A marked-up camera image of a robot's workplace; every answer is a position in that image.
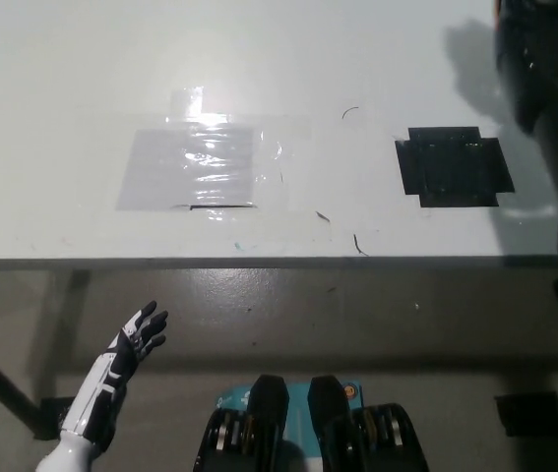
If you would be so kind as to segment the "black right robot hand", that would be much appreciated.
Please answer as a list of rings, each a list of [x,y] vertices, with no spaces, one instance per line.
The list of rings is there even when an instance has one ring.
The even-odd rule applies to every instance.
[[[532,40],[540,27],[558,13],[552,1],[495,1],[494,57],[500,85],[518,127],[532,134],[547,102]]]

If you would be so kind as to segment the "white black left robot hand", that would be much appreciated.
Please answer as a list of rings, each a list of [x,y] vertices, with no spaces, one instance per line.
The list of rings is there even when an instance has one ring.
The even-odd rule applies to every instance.
[[[167,311],[158,312],[151,301],[133,315],[113,337],[93,365],[75,396],[61,426],[103,453],[116,431],[116,421],[127,384],[139,365],[165,341]]]

